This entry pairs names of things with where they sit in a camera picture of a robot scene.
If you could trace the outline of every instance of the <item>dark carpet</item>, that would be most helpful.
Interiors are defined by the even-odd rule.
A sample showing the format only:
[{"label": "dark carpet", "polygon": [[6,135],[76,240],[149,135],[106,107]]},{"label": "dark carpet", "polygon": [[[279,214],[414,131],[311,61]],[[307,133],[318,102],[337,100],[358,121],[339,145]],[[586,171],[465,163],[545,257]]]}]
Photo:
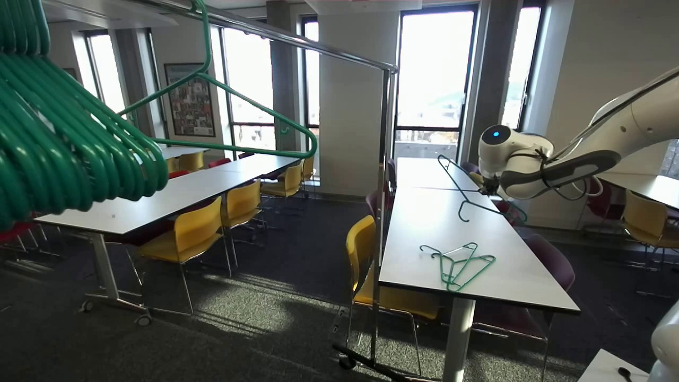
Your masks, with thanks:
[{"label": "dark carpet", "polygon": [[[360,199],[267,201],[262,230],[237,232],[239,266],[230,278],[220,250],[188,266],[200,318],[142,314],[106,303],[81,312],[98,288],[90,244],[49,227],[61,258],[3,249],[0,266],[0,379],[384,379],[366,367],[337,367],[333,341],[367,352],[369,314],[349,305],[344,235],[366,214]],[[674,292],[676,273],[629,269],[639,250],[624,240],[545,232],[577,272],[582,314],[558,314],[551,325],[545,379],[577,379],[598,348],[650,370],[650,334],[669,307],[636,288]],[[137,261],[135,285],[125,249],[111,247],[119,286],[142,292],[153,307],[187,312],[171,266]],[[446,327],[423,325],[425,376],[440,376]],[[544,347],[475,334],[467,379],[538,379]],[[416,371],[410,321],[380,318],[381,364]]]}]

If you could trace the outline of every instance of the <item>white robotic arm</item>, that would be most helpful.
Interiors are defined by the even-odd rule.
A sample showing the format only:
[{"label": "white robotic arm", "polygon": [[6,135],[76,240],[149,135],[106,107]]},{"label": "white robotic arm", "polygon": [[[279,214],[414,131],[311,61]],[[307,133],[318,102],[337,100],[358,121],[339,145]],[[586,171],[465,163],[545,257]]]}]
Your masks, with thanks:
[{"label": "white robotic arm", "polygon": [[500,193],[537,197],[671,138],[679,138],[679,66],[598,108],[589,125],[553,157],[545,138],[505,125],[488,128],[479,140],[479,168]]}]

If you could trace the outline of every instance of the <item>white table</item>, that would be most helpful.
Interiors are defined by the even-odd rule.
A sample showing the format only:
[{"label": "white table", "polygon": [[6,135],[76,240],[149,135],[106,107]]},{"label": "white table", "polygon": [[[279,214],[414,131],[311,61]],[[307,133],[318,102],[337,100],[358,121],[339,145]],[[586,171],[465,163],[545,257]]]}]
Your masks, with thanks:
[{"label": "white table", "polygon": [[617,371],[620,367],[625,367],[630,371],[632,382],[648,382],[650,378],[648,371],[601,348],[577,382],[624,382]]},{"label": "white table", "polygon": [[[460,185],[460,188],[479,191],[479,186],[457,165],[449,163],[447,171]],[[428,157],[398,157],[396,159],[396,186],[418,188],[457,188],[438,159]]]},{"label": "white table", "polygon": [[132,305],[120,300],[117,281],[111,268],[105,233],[125,235],[155,220],[171,216],[185,208],[190,208],[203,199],[216,197],[242,182],[249,182],[262,175],[276,171],[296,163],[291,157],[252,154],[225,165],[190,171],[179,179],[170,179],[168,186],[142,197],[132,199],[106,199],[93,204],[88,212],[66,211],[61,214],[44,214],[37,220],[60,227],[81,230],[93,244],[96,266],[111,301]]},{"label": "white table", "polygon": [[624,171],[604,171],[598,179],[614,182],[622,188],[630,188],[639,195],[656,199],[665,205],[679,208],[679,180],[660,176],[660,175],[624,175]]},{"label": "white table", "polygon": [[175,159],[175,157],[183,157],[183,154],[194,154],[194,153],[203,153],[206,148],[201,146],[160,146],[162,148],[162,154],[168,159]]},{"label": "white table", "polygon": [[[495,208],[479,193],[473,201]],[[451,296],[444,379],[462,379],[475,300],[512,301],[561,312],[580,312],[570,296],[551,278],[516,230],[475,205],[458,218],[460,191],[401,186],[391,214],[380,285]],[[440,261],[420,252],[420,244],[454,254],[462,244],[477,243],[479,254],[496,261],[462,290],[449,292],[441,282]]]}]

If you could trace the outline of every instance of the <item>picture frame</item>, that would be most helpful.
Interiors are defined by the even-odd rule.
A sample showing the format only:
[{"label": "picture frame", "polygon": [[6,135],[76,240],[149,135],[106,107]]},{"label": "picture frame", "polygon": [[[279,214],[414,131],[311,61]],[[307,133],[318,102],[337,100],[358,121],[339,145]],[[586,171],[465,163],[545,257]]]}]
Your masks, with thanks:
[{"label": "picture frame", "polygon": [[[198,69],[201,63],[166,63],[166,86],[188,76]],[[216,135],[207,80],[195,78],[185,82],[171,89],[168,97],[175,135]]]}]

